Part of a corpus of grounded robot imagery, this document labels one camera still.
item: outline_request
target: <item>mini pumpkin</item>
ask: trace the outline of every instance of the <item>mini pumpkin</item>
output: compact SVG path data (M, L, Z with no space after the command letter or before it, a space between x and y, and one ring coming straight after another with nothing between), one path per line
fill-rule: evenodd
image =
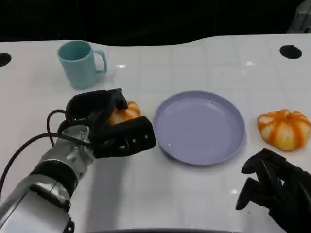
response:
M306 144L311 124L301 112L283 109L260 115L257 127L267 143L281 150L295 150Z
M119 124L140 116L141 114L138 105L134 101L128 101L127 109L118 110L117 108L115 108L109 119L109 124L110 125Z

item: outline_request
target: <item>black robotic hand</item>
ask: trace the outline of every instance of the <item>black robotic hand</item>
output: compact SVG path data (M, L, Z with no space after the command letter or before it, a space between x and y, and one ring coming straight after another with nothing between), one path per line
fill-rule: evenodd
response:
M277 153L263 148L246 161L243 174L256 173L258 181L247 178L236 210L252 201L269 209L272 219L288 233L310 230L311 175Z

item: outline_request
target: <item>white tabletop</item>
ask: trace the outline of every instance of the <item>white tabletop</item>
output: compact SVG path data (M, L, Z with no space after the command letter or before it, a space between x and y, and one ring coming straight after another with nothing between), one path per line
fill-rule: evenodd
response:
M310 41L310 35L299 34L214 37L156 47L93 44L106 53L110 71L85 91L122 87L125 97L136 101L150 120L160 102L174 93L214 92L241 111L247 144L234 159L206 168L173 162L158 146L128 158L97 160L72 197L76 232L146 227L283 232L266 209L250 204L236 211L235 204L247 177L241 167L263 147L311 172L311 141L297 152L284 153L264 143L256 127L259 114L283 108L311 119ZM63 43L0 43L0 53L12 56L0 67L0 171L21 144L46 131L51 110L64 109L82 92L70 87L56 56ZM302 57L282 57L279 48L288 44L300 48ZM100 58L96 63L102 67ZM53 131L62 120L61 114L52 118ZM7 177L4 197L50 146L48 139L41 139L20 155Z

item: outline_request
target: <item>wire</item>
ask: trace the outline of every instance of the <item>wire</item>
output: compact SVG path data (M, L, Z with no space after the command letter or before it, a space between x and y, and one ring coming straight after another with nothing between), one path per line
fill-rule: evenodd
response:
M63 113L63 114L65 114L66 111L61 110L61 109L56 109L56 110L51 111L51 112L49 113L48 118L47 118L47 131L48 131L48 133L51 133L51 130L50 130L50 119L51 119L51 117L52 117L55 113ZM55 146L55 143L54 143L54 141L53 141L53 137L52 137L52 136L49 136L49 138L50 138L50 142L51 142L51 144L52 144L52 147L54 147L54 146Z
M2 193L2 189L3 189L3 185L4 185L4 180L6 178L6 175L8 174L9 172L9 169L10 167L12 166L13 162L16 160L16 158L19 156L19 154L27 147L29 146L30 144L32 144L34 141L38 140L38 139L41 139L41 138L44 138L44 137L58 137L58 138L62 138L62 139L65 139L65 140L68 140L70 142L73 142L73 143L76 143L76 144L79 144L79 145L83 145L83 146L86 146L86 147L91 147L91 144L88 143L88 142L84 142L84 141L81 141L79 139L76 139L76 138L73 138L73 137L69 137L69 136L66 136L66 135L59 135L57 133L42 133L42 134L39 134L31 139L29 139L27 142L25 142L15 153L14 155L11 157L11 159L9 160L9 162L7 163L4 171L3 171L3 174L1 175L1 178L0 178L0 200L1 200L1 193Z

